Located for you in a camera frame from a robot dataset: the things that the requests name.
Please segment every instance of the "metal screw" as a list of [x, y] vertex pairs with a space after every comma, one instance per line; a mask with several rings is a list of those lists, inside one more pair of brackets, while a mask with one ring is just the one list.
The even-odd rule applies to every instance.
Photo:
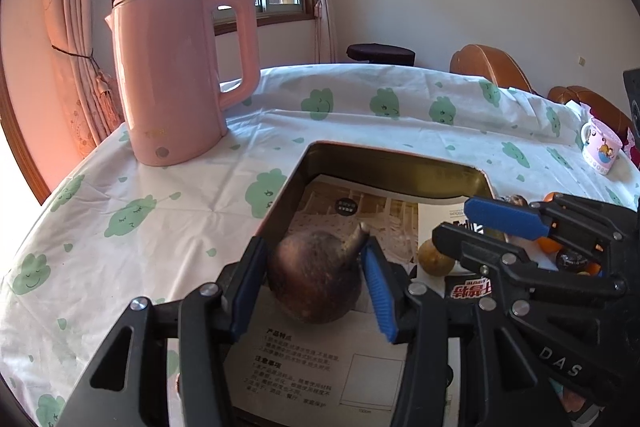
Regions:
[[524, 317], [527, 313], [529, 313], [531, 309], [530, 304], [527, 301], [519, 300], [515, 301], [511, 306], [511, 311], [516, 317]]
[[200, 295], [210, 297], [218, 293], [218, 285], [214, 282], [206, 282], [200, 286]]
[[502, 256], [503, 264], [514, 264], [518, 258], [513, 253], [506, 253]]
[[409, 285], [409, 293], [411, 293], [411, 295], [424, 295], [427, 293], [427, 286], [421, 282], [412, 282]]
[[149, 306], [149, 301], [146, 297], [136, 297], [129, 303], [129, 308], [135, 312], [139, 312]]
[[492, 312], [496, 309], [498, 304], [491, 297], [482, 297], [478, 301], [478, 306], [480, 306], [481, 310]]

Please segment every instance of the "brown leather chair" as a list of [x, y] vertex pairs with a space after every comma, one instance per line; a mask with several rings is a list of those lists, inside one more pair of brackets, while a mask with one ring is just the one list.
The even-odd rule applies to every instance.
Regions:
[[609, 100], [586, 87], [556, 86], [551, 88], [546, 97], [552, 102], [558, 103], [567, 103], [569, 100], [574, 100], [577, 103], [584, 102], [591, 107], [593, 115], [611, 127], [622, 141], [626, 140], [626, 130], [632, 128], [631, 120], [626, 114]]
[[455, 52], [451, 58], [449, 71], [484, 76], [498, 87], [515, 87], [536, 94], [524, 72], [510, 55], [498, 48], [483, 44], [468, 44]]

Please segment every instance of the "wooden window sill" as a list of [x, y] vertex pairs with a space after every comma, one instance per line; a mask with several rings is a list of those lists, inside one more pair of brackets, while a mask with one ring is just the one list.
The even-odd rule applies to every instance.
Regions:
[[[258, 15], [258, 26], [268, 26], [270, 24], [282, 24], [285, 22], [310, 21], [315, 17], [305, 12], [295, 13], [274, 13], [269, 15]], [[236, 21], [219, 22], [215, 25], [216, 35], [224, 35], [238, 31]]]

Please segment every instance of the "round black label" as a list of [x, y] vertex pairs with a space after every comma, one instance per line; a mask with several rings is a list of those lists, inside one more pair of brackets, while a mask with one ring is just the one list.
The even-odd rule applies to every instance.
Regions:
[[351, 198], [340, 198], [335, 202], [335, 211], [341, 216], [353, 216], [358, 209], [358, 204]]

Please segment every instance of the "pink mug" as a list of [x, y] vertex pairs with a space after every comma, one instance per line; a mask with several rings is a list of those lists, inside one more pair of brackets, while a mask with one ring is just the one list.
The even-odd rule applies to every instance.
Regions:
[[622, 149], [622, 142], [606, 124], [591, 118], [580, 130], [582, 157], [600, 174], [606, 175]]

